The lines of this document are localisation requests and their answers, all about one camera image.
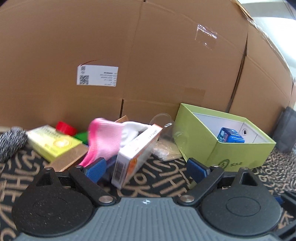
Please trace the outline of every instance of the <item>gray furry object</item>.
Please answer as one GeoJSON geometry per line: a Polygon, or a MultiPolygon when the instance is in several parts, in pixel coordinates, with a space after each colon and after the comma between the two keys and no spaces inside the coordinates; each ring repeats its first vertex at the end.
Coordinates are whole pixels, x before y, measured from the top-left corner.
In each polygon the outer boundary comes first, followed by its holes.
{"type": "Polygon", "coordinates": [[[0,136],[0,162],[7,162],[27,141],[27,133],[20,128],[11,128],[0,136]]]}

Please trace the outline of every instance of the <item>blue plastic package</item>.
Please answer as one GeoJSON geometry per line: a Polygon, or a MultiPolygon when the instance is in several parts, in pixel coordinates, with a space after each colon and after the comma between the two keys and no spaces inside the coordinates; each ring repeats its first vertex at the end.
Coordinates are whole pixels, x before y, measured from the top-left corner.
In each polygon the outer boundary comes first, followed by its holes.
{"type": "Polygon", "coordinates": [[[230,143],[244,143],[244,138],[236,130],[222,127],[218,135],[218,141],[230,143]]]}

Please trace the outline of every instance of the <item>white label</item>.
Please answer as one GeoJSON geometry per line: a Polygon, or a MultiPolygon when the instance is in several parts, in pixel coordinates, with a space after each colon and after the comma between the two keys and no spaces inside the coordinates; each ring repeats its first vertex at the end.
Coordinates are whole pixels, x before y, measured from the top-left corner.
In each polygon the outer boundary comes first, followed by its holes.
{"type": "Polygon", "coordinates": [[[116,86],[118,67],[81,65],[77,67],[77,85],[116,86]]]}

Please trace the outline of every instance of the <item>red bottle cap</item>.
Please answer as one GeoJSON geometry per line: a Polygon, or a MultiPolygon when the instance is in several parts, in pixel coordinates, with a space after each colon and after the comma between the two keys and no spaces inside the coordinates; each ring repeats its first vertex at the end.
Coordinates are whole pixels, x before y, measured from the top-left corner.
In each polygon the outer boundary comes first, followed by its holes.
{"type": "Polygon", "coordinates": [[[74,127],[62,121],[58,122],[56,130],[69,136],[74,136],[77,133],[77,130],[74,127]]]}

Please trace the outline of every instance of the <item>orange and white box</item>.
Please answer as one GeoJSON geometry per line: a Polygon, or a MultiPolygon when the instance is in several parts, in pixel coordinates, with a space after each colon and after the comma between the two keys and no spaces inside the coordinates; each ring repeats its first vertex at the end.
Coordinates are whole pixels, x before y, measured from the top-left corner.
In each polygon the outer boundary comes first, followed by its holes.
{"type": "Polygon", "coordinates": [[[147,161],[161,130],[154,124],[119,150],[111,180],[115,187],[121,189],[147,161]]]}

